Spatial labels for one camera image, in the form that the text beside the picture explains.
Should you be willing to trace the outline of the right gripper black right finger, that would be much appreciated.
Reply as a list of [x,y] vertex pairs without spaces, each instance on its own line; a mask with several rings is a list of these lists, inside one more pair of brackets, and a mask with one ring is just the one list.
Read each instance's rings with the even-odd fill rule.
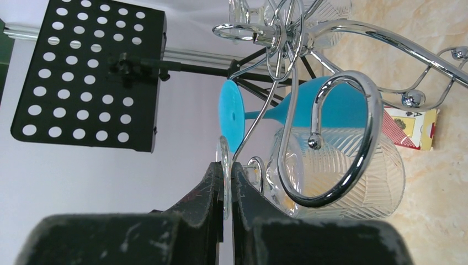
[[295,219],[231,167],[235,264],[413,264],[389,223],[377,220]]

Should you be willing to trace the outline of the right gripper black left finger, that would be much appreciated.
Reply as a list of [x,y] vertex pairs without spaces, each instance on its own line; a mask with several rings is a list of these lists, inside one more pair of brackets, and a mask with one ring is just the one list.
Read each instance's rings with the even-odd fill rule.
[[143,214],[63,214],[42,219],[16,264],[218,264],[219,162],[172,207]]

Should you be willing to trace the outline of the clear patterned wine glass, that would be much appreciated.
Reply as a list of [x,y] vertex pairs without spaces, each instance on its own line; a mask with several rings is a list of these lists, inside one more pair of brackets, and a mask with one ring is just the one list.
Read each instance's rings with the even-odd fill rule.
[[279,129],[273,136],[269,158],[252,157],[243,169],[250,183],[274,206],[294,218],[382,219],[392,215],[405,191],[405,169],[393,144],[381,134],[369,163],[360,177],[349,179],[361,161],[362,128],[323,128],[321,147],[309,146],[310,129],[293,127],[285,155],[285,176],[305,197],[325,195],[341,184],[348,192],[331,204],[308,208],[294,202],[284,191],[278,173],[278,157],[283,138]]

